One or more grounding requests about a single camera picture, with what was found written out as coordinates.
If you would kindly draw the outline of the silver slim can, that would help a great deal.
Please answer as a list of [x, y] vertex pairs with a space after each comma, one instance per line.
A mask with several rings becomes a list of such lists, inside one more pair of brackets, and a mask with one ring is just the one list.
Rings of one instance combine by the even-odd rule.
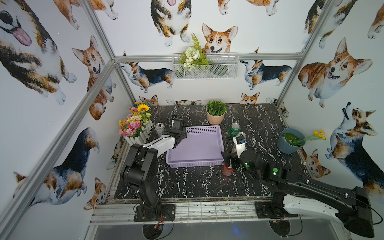
[[161, 137], [166, 132], [166, 127], [163, 123], [156, 123], [155, 129], [158, 134], [158, 137]]

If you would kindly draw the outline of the red soda can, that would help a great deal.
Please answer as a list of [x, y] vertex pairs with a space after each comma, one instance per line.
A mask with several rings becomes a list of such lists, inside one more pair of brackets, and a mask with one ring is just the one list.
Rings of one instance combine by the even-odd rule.
[[234, 173], [234, 169], [226, 166], [225, 163], [223, 163], [222, 173], [226, 177], [230, 177]]

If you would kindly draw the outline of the purple plastic basket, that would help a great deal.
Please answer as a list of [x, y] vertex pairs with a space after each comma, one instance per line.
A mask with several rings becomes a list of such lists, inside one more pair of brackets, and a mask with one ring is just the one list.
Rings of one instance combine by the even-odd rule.
[[224, 144], [220, 126], [187, 127], [187, 138], [167, 151], [166, 163], [171, 168], [219, 166]]

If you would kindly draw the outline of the silver white can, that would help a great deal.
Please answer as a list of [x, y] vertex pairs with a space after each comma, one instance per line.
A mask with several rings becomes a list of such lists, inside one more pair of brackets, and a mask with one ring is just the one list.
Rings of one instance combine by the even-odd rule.
[[247, 136], [246, 136], [246, 134], [245, 134], [244, 132], [239, 132], [239, 133], [236, 135], [236, 137], [243, 137], [244, 140], [247, 139]]

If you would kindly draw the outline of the green soda can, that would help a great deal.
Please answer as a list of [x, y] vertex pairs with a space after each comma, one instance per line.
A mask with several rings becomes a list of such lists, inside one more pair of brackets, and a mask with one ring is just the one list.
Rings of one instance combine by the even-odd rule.
[[236, 137], [237, 134], [241, 131], [241, 126], [238, 123], [232, 123], [230, 127], [230, 138]]

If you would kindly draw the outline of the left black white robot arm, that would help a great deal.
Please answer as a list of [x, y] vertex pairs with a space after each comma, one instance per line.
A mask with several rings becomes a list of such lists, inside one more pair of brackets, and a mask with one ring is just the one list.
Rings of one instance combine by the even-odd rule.
[[120, 176], [130, 189], [138, 192], [144, 212], [158, 215], [162, 209], [160, 197], [152, 186], [158, 157], [177, 147], [185, 138], [186, 130], [172, 130], [150, 143], [130, 147]]

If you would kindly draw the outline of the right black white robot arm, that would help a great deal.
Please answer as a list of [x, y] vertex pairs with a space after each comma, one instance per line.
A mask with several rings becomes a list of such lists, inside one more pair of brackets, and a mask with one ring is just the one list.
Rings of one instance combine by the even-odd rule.
[[255, 204], [258, 218], [319, 217], [341, 224], [356, 235], [374, 238], [373, 209], [363, 188], [351, 190], [313, 180], [293, 169], [266, 163], [251, 150], [240, 155], [223, 152], [222, 156], [225, 164], [234, 164], [249, 174], [252, 180], [275, 188], [270, 202]]

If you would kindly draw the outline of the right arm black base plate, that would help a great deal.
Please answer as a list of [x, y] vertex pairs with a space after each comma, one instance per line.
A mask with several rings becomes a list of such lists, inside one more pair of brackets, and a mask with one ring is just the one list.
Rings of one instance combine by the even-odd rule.
[[298, 214], [290, 214], [283, 207], [276, 207], [273, 202], [255, 202], [255, 208], [259, 219], [279, 220], [298, 217]]

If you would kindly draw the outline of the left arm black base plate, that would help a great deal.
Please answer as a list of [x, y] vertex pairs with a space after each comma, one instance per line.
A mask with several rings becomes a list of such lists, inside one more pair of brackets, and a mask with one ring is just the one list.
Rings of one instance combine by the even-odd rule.
[[136, 207], [134, 222], [171, 222], [175, 220], [175, 214], [176, 205], [174, 204], [159, 204], [154, 209], [140, 205]]

